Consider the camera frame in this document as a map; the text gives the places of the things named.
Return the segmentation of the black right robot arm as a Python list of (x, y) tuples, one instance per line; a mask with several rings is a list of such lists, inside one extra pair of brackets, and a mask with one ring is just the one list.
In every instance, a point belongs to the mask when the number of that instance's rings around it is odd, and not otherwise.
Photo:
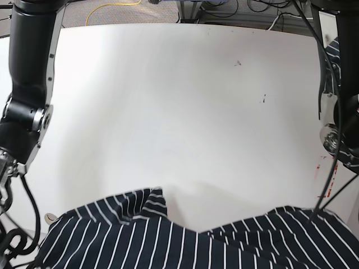
[(12, 203), (11, 179), (25, 181), (52, 117), (54, 61), (66, 4), (14, 1), (12, 5), (12, 92), (1, 118), (1, 213)]

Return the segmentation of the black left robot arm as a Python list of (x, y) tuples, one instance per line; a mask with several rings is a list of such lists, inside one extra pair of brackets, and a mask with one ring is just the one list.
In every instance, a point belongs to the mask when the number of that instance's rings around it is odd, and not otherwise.
[(311, 1), (314, 29), (321, 40), (320, 140), (338, 160), (358, 172), (358, 1)]

